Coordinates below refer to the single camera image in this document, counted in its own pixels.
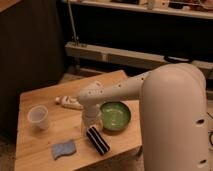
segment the green bowl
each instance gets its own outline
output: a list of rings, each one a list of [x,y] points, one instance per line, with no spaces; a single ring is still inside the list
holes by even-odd
[[[103,127],[110,131],[121,131],[131,120],[131,112],[122,102],[106,102],[101,105]]]

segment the shelf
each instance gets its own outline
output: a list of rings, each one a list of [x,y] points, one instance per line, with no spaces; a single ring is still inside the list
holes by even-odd
[[[76,46],[74,42],[68,42],[65,45],[65,49],[66,54],[70,57],[109,62],[136,68],[155,69],[161,65],[168,64],[162,55],[109,48],[104,46],[95,46],[90,44],[79,44]],[[211,62],[194,60],[192,64],[200,68],[206,77],[209,76],[210,72],[212,71],[213,65]]]
[[[166,14],[166,15],[175,15],[175,16],[184,16],[184,17],[194,17],[201,19],[210,19],[213,20],[213,12],[203,12],[203,11],[192,11],[192,10],[184,10],[184,9],[174,9],[167,6],[163,6],[162,3],[164,1],[156,1],[153,5],[152,9],[148,9],[146,3],[144,5],[136,5],[136,4],[127,4],[127,3],[117,3],[117,2],[106,2],[106,0],[69,0],[71,4],[78,5],[87,5],[87,6],[95,6],[95,7],[103,7],[103,8],[112,8],[112,9],[120,9],[120,10],[129,10],[129,11],[138,11],[138,12],[149,12],[149,13],[158,13],[158,14]]]

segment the table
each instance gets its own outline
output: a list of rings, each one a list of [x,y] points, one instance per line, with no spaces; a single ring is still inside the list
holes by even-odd
[[[0,13],[20,2],[20,0],[0,0]]]
[[[111,147],[104,156],[100,156],[90,141],[81,134],[82,111],[65,109],[54,102],[56,96],[75,97],[83,87],[95,80],[102,82],[103,86],[109,86],[126,78],[123,71],[116,71],[21,94],[15,170],[76,170],[140,147],[142,140],[138,101],[124,102],[132,113],[131,122],[124,131],[116,135],[101,132]],[[27,112],[36,105],[45,105],[49,110],[50,127],[45,131],[34,129],[27,121]],[[72,156],[61,157],[55,161],[51,155],[51,146],[69,139],[74,139],[77,152]]]

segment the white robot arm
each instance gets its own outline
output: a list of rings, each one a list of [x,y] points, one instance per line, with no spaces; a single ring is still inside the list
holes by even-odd
[[[169,64],[78,94],[89,127],[105,101],[139,99],[146,171],[209,171],[205,78],[190,64]]]

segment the white cup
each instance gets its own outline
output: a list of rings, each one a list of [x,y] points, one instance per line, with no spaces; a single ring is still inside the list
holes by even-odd
[[[49,127],[48,110],[45,106],[35,106],[28,112],[27,118],[34,126],[45,130]]]

